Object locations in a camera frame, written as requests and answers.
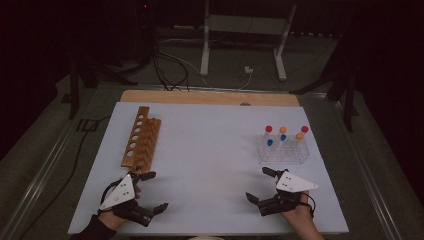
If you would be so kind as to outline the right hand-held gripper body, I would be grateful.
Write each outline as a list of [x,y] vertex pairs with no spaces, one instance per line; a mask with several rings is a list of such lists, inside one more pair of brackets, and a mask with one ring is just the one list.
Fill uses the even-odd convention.
[[[280,171],[283,171],[283,175],[280,179],[273,177],[276,179],[277,193],[273,198],[259,200],[258,209],[262,216],[294,210],[300,202],[300,195],[302,192],[318,188],[317,184],[296,176],[288,170]],[[312,216],[314,216],[316,203],[310,196],[309,204],[312,206]]]

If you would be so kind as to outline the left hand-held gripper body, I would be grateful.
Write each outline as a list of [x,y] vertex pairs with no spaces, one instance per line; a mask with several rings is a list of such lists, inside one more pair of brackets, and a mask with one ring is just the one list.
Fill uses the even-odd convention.
[[134,182],[134,174],[127,174],[123,179],[111,183],[103,192],[98,216],[101,212],[112,211],[115,216],[138,223],[144,227],[154,217],[152,210],[138,205],[140,188]]

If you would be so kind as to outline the clear acrylic test tube rack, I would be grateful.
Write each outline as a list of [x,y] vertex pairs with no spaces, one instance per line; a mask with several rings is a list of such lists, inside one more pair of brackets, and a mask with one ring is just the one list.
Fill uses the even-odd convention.
[[271,135],[273,146],[272,151],[269,155],[265,153],[265,147],[263,144],[263,136],[257,137],[257,151],[260,163],[286,163],[286,164],[303,164],[309,157],[309,148],[306,143],[305,137],[303,138],[302,147],[297,149],[295,146],[295,135],[286,135],[285,146],[283,149],[279,148],[280,136]]

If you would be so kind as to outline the wooden test tube rack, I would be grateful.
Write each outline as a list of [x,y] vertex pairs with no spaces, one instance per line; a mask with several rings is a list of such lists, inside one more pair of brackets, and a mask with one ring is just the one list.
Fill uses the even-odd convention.
[[151,170],[161,120],[148,116],[150,108],[140,106],[121,160],[130,173],[142,174]]

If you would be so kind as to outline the person's left hand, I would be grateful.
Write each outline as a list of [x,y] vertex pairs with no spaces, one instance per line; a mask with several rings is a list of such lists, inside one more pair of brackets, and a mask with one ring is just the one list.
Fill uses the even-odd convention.
[[115,216],[112,211],[101,212],[98,219],[113,231],[117,231],[126,222],[125,219]]

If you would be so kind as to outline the person's right hand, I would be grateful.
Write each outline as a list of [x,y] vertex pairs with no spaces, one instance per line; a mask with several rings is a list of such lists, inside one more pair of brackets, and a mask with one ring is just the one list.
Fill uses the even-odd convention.
[[302,192],[300,202],[294,210],[282,212],[282,216],[294,229],[306,229],[314,227],[312,206],[309,204],[309,192]]

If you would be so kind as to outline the white table mat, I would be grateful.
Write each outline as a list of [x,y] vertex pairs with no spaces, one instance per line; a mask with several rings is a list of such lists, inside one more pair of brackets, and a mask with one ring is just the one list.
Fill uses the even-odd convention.
[[139,106],[161,119],[151,166],[157,175],[143,181],[139,205],[153,208],[169,202],[145,228],[127,223],[122,235],[195,236],[262,235],[292,232],[282,216],[262,217],[245,192],[260,199],[276,193],[274,178],[262,173],[257,137],[265,127],[285,126],[296,134],[308,126],[305,140],[310,155],[303,164],[270,165],[319,186],[314,222],[323,233],[349,232],[332,182],[319,152],[314,129],[302,107],[228,106],[199,104],[124,103],[115,105],[92,165],[68,233],[82,231],[99,208],[100,197],[112,181],[126,175],[121,159]]

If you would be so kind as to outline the black tripod stand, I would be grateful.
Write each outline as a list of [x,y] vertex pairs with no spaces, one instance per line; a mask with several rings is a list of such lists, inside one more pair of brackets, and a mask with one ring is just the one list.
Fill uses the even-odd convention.
[[100,81],[97,79],[95,71],[99,70],[106,74],[112,80],[123,85],[134,86],[135,82],[131,82],[118,73],[113,72],[105,65],[99,63],[87,55],[71,56],[69,62],[70,77],[70,94],[69,101],[71,104],[69,118],[73,119],[80,107],[80,87],[82,82],[86,88],[96,88]]
[[334,70],[331,73],[324,74],[318,80],[308,84],[300,89],[291,90],[290,94],[304,95],[313,89],[331,82],[332,85],[326,93],[326,98],[329,101],[339,101],[344,97],[343,108],[343,123],[346,128],[352,132],[352,116],[354,113],[354,93],[355,93],[355,75],[354,72],[348,68],[343,67]]

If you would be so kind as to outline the white metal stand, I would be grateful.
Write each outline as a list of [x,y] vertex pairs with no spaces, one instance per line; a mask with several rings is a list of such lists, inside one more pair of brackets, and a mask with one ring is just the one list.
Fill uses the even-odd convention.
[[211,14],[210,6],[210,0],[205,0],[203,49],[200,64],[201,76],[207,76],[209,71],[209,33],[211,31],[221,31],[225,33],[278,35],[280,37],[280,43],[273,50],[273,57],[279,80],[285,81],[287,79],[282,53],[297,9],[296,4],[289,5],[288,14],[283,18],[239,16],[235,13],[231,13],[230,15]]

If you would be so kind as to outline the dark power strip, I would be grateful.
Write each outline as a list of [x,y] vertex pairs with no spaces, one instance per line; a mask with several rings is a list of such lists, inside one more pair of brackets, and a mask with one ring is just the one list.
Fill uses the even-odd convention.
[[301,32],[290,30],[290,34],[295,37],[324,37],[324,38],[333,38],[331,33],[318,33],[318,32]]

